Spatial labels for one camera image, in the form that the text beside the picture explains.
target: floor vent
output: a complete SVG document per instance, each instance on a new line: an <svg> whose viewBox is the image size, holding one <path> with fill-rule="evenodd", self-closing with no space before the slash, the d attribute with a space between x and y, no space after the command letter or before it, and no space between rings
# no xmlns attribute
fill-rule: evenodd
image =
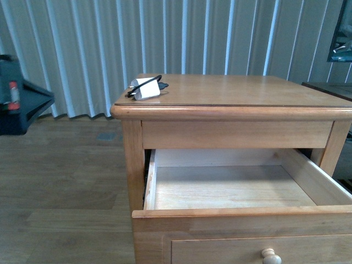
<svg viewBox="0 0 352 264"><path fill-rule="evenodd" d="M97 140L112 141L116 136L116 133L100 133L97 136Z"/></svg>

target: open drawer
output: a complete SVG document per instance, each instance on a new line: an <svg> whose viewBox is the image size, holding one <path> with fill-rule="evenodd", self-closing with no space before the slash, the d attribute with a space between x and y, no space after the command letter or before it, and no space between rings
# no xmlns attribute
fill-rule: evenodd
<svg viewBox="0 0 352 264"><path fill-rule="evenodd" d="M153 150L133 230L138 263L352 263L352 196L293 149Z"/></svg>

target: wooden knob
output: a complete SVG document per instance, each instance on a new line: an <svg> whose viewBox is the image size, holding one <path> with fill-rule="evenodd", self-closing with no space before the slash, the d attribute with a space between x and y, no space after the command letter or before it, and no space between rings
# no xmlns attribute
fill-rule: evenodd
<svg viewBox="0 0 352 264"><path fill-rule="evenodd" d="M275 255L273 249L262 250L263 264L281 264L281 258Z"/></svg>

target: table leg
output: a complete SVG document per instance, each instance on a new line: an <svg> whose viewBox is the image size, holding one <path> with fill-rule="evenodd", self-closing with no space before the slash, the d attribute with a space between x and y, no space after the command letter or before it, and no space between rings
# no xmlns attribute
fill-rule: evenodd
<svg viewBox="0 0 352 264"><path fill-rule="evenodd" d="M125 148L126 172L130 212L142 210L144 192L144 149L140 120L123 120L123 144Z"/></svg>
<svg viewBox="0 0 352 264"><path fill-rule="evenodd" d="M350 126L351 121L334 121L326 147L313 149L311 159L330 176L334 173Z"/></svg>

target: wooden nightstand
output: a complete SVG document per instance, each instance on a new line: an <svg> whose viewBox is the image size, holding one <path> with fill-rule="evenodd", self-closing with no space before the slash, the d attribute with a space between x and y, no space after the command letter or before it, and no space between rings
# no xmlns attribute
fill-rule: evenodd
<svg viewBox="0 0 352 264"><path fill-rule="evenodd" d="M267 248L285 264L352 263L352 196L329 176L352 102L271 76L162 81L159 97L111 108L137 263L261 263Z"/></svg>

